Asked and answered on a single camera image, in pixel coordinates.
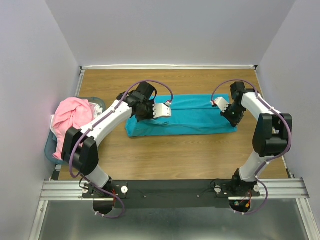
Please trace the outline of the teal t shirt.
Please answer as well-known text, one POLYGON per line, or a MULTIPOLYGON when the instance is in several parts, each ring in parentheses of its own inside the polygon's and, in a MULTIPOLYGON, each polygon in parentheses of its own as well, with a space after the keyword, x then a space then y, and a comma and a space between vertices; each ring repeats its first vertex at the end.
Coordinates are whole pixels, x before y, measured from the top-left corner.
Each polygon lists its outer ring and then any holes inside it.
POLYGON ((127 136, 180 136, 214 135, 235 133, 227 119, 220 115, 221 110, 210 103, 210 94, 175 95, 171 105, 171 117, 143 120, 136 117, 126 121, 127 136))

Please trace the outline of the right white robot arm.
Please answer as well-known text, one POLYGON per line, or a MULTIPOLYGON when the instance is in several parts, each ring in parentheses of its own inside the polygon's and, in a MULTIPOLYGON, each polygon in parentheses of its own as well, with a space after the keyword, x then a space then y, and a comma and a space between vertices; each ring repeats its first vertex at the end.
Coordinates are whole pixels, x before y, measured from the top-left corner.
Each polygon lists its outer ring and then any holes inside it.
POLYGON ((293 117, 270 106, 255 87, 247 88, 243 81, 234 82, 230 86, 230 93, 232 103, 223 97, 216 97, 212 101, 220 109, 221 116, 234 128, 241 122, 246 111, 256 119, 252 138, 253 152, 224 186, 232 195, 242 196, 255 190, 258 178, 268 164, 290 150, 293 117))

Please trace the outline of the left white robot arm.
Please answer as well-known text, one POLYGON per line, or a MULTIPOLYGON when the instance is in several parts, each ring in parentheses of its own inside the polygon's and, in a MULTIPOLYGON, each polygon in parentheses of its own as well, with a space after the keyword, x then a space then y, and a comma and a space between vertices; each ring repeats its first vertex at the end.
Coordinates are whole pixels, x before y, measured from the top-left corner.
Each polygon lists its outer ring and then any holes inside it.
POLYGON ((120 93, 112 105, 96 119, 79 129, 70 127, 65 134, 61 158, 68 164, 70 175, 81 175, 91 182, 93 191, 101 198, 111 191, 112 178, 99 166, 98 147, 119 124, 136 116, 139 120, 155 117, 152 96, 157 95, 154 86, 146 81, 136 83, 120 93))

